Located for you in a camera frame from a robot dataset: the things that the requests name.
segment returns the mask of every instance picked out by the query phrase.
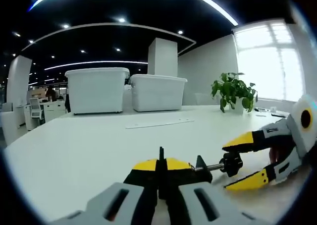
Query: white storage box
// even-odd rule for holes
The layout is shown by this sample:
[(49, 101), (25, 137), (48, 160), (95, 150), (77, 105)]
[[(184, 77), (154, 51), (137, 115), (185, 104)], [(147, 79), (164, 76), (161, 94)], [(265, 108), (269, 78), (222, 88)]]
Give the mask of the white storage box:
[(179, 110), (187, 79), (162, 76), (131, 76), (132, 106), (138, 112)]
[(91, 68), (71, 70), (68, 77), (72, 113), (121, 112), (126, 68)]

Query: white wall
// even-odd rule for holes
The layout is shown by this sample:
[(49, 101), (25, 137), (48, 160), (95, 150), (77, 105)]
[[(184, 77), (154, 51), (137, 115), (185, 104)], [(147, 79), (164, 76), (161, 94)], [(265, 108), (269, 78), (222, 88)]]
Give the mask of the white wall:
[(11, 63), (6, 101), (13, 103), (13, 107), (26, 104), (31, 64), (32, 60), (24, 56), (18, 56)]
[(177, 76), (177, 43), (155, 38), (149, 47), (148, 74)]
[[(317, 64), (308, 36), (295, 25), (289, 25), (298, 45), (305, 78), (306, 93), (317, 99)], [(195, 93), (206, 96), (211, 93), (211, 84), (218, 80), (223, 72), (238, 72), (238, 62), (233, 35), (228, 35), (196, 48), (178, 58), (178, 77), (187, 78), (185, 84), (184, 105), (197, 104)], [(259, 100), (256, 106), (290, 112), (293, 102)]]

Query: green leaves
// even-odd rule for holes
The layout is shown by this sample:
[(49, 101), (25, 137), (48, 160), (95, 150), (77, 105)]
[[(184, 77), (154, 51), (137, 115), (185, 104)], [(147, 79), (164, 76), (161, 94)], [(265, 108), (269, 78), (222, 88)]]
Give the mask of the green leaves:
[(220, 109), (224, 112), (224, 108), (227, 104), (230, 104), (231, 108), (235, 109), (235, 104), (237, 103), (238, 98), (242, 98), (242, 106), (248, 112), (251, 112), (255, 101), (258, 101), (258, 92), (255, 89), (252, 89), (255, 86), (254, 83), (250, 83), (250, 86), (244, 83), (243, 80), (239, 80), (238, 76), (244, 75), (244, 73), (222, 73), (220, 79), (222, 81), (215, 80), (212, 84), (211, 95), (215, 97), (219, 91), (222, 99), (220, 100)]

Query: white table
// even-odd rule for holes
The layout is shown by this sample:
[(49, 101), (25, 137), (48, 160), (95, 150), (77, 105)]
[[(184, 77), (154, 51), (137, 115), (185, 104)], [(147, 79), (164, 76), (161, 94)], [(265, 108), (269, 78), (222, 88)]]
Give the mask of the white table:
[[(179, 119), (194, 121), (126, 129), (135, 124)], [(49, 222), (85, 210), (89, 199), (114, 182), (123, 181), (137, 162), (158, 158), (160, 146), (166, 157), (195, 165), (197, 155), (202, 155), (207, 164), (216, 164), (226, 142), (279, 119), (269, 113), (222, 113), (218, 106), (183, 107), (178, 112), (65, 116), (19, 138), (5, 150), (5, 155), (27, 201)], [(293, 202), (308, 169), (276, 186), (229, 193), (224, 185), (269, 163), (268, 150), (242, 154), (242, 160), (244, 167), (234, 178), (213, 172), (213, 185), (239, 209), (267, 221), (276, 220)], [(163, 203), (158, 207), (153, 223), (164, 224), (167, 211), (162, 210)]]

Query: person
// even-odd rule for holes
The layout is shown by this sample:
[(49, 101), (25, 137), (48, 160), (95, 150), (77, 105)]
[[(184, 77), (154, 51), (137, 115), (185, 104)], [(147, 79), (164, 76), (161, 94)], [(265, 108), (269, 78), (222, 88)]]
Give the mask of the person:
[(53, 90), (52, 86), (49, 86), (48, 90), (46, 91), (45, 96), (48, 98), (49, 101), (56, 101), (56, 92)]

